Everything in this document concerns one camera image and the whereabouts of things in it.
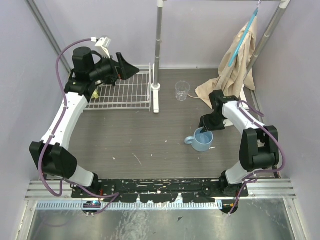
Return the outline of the blue mug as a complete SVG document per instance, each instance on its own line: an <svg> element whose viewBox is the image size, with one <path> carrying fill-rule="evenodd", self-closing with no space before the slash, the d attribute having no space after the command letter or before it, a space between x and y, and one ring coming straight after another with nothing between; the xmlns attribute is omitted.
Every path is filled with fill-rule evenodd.
<svg viewBox="0 0 320 240"><path fill-rule="evenodd" d="M191 145L197 152L206 152L212 145L214 135L211 131L203 131L204 128L198 128L192 136L184 139L186 145Z"/></svg>

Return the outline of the clear plastic cup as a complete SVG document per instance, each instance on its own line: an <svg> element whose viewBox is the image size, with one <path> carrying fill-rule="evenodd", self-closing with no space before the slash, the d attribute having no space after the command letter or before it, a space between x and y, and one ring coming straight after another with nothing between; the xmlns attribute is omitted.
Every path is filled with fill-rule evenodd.
<svg viewBox="0 0 320 240"><path fill-rule="evenodd" d="M175 97L183 102L187 99L191 86L186 81L179 81L175 84Z"/></svg>

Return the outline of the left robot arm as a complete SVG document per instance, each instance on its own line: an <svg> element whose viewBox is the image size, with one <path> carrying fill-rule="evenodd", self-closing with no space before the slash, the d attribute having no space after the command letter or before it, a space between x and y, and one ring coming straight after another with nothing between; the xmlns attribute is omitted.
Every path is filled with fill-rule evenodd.
<svg viewBox="0 0 320 240"><path fill-rule="evenodd" d="M128 80L140 70L129 64L120 52L117 60L103 57L89 47L73 51L73 70L62 88L64 94L59 111L49 130L39 142L33 141L29 151L42 175L51 175L83 186L88 198L100 193L95 173L85 170L69 151L69 143L75 126L90 102L95 90L102 84L115 85L117 80Z"/></svg>

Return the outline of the yellow mug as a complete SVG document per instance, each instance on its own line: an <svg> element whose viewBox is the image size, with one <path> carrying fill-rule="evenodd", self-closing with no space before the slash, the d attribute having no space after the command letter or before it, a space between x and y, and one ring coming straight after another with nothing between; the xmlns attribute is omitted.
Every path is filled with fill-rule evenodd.
<svg viewBox="0 0 320 240"><path fill-rule="evenodd" d="M92 98L92 99L98 99L99 97L100 97L100 96L99 96L99 92L98 92L98 90L96 89L96 90L93 92L91 98Z"/></svg>

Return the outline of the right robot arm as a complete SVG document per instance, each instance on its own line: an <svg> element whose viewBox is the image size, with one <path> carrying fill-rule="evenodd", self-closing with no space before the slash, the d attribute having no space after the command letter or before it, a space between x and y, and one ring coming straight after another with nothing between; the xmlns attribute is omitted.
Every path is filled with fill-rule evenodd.
<svg viewBox="0 0 320 240"><path fill-rule="evenodd" d="M241 134L239 161L219 177L219 191L225 197L231 197L237 191L237 185L257 173L274 173L279 164L278 130L256 120L241 106L242 100L236 96L225 96L222 90L209 94L212 113L200 118L202 133L225 129L225 120L229 120Z"/></svg>

